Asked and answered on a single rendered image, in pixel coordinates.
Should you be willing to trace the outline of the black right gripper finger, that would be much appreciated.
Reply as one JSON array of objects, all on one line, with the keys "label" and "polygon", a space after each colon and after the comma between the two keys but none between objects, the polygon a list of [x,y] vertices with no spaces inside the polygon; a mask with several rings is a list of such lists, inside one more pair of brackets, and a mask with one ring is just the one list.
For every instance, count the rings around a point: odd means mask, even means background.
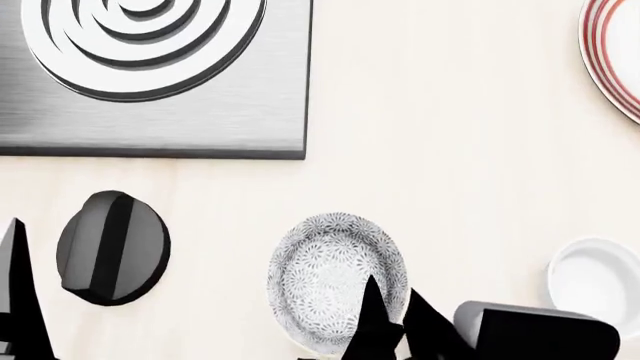
[{"label": "black right gripper finger", "polygon": [[341,360],[397,360],[395,350],[403,335],[403,326],[389,320],[380,288],[370,275],[357,329]]},{"label": "black right gripper finger", "polygon": [[454,325],[414,289],[402,324],[410,351],[405,360],[476,360]]}]

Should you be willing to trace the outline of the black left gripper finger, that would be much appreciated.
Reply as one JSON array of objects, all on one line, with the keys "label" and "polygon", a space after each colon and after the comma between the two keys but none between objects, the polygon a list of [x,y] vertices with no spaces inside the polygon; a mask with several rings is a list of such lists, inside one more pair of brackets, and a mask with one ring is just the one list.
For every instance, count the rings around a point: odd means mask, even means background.
[{"label": "black left gripper finger", "polygon": [[0,360],[56,360],[37,293],[22,221],[0,241]]}]

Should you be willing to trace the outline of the grey floral patterned bowl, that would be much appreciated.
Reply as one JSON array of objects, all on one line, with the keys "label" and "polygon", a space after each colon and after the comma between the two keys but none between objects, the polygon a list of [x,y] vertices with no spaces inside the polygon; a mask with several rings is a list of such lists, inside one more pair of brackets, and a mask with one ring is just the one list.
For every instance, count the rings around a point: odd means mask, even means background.
[{"label": "grey floral patterned bowl", "polygon": [[333,212],[297,224],[275,248],[266,292],[275,320],[292,341],[321,356],[339,356],[353,337],[369,278],[389,319],[401,319],[409,285],[395,242],[372,221]]}]

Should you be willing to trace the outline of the white ramekin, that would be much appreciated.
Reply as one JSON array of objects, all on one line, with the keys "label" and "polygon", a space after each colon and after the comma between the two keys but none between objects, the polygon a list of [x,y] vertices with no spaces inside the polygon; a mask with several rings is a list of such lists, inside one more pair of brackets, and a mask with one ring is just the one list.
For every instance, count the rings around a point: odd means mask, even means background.
[{"label": "white ramekin", "polygon": [[579,239],[549,261],[546,288],[555,308],[630,326],[640,320],[640,254],[608,239]]}]

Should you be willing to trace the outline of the white plate with red stripes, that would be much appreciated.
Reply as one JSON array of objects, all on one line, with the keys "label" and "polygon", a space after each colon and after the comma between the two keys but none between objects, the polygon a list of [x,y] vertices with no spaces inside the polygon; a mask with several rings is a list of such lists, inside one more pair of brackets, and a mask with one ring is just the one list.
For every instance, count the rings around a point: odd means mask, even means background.
[{"label": "white plate with red stripes", "polygon": [[640,0],[585,0],[578,41],[593,83],[640,125]]}]

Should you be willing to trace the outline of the black round stove knob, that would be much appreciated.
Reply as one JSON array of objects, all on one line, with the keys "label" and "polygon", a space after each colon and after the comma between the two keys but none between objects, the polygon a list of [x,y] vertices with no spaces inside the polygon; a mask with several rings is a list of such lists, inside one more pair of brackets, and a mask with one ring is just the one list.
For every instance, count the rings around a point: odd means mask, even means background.
[{"label": "black round stove knob", "polygon": [[148,293],[170,254],[169,230],[154,209],[124,192],[100,191],[64,227],[56,265],[64,290],[110,307]]}]

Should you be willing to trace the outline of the white spiral stove burner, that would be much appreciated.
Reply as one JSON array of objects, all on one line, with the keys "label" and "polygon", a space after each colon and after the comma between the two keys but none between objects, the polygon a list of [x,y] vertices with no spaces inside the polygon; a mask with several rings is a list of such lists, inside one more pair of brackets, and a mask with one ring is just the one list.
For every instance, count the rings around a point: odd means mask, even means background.
[{"label": "white spiral stove burner", "polygon": [[253,40],[267,0],[21,0],[26,43],[90,98],[153,101],[215,77]]}]

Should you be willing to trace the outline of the brushed silver flat stove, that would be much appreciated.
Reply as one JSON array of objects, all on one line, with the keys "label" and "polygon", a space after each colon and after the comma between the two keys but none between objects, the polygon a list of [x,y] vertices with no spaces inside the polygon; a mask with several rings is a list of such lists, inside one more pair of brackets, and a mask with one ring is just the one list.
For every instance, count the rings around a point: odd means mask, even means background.
[{"label": "brushed silver flat stove", "polygon": [[20,2],[0,0],[0,156],[305,157],[314,0],[267,0],[224,71],[140,102],[90,98],[51,77],[26,43]]}]

